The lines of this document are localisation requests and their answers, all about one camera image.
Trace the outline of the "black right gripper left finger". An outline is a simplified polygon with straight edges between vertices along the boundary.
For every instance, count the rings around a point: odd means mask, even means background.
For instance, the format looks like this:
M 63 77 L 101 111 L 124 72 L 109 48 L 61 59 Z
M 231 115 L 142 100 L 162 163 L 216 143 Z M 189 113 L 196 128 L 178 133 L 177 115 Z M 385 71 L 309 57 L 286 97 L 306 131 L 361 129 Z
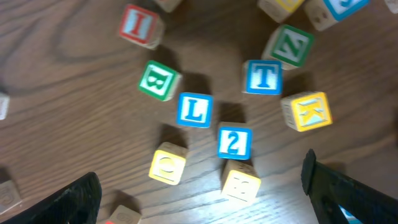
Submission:
M 89 172 L 3 224 L 96 224 L 102 188 Z

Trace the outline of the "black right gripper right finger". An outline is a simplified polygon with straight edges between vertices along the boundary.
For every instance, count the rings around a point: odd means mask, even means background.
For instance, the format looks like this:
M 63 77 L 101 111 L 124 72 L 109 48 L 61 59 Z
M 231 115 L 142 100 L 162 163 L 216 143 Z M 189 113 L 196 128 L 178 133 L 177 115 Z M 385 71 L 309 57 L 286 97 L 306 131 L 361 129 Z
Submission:
M 319 223 L 348 223 L 345 209 L 361 223 L 397 223 L 397 200 L 317 161 L 309 149 L 301 171 Z

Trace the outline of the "blue L block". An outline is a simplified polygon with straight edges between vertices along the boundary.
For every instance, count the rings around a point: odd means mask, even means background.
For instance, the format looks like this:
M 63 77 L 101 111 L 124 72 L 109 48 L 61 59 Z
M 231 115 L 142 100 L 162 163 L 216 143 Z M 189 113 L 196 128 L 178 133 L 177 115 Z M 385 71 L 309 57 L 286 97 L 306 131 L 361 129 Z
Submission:
M 178 98 L 176 123 L 194 128 L 209 128 L 212 112 L 211 95 L 183 92 Z

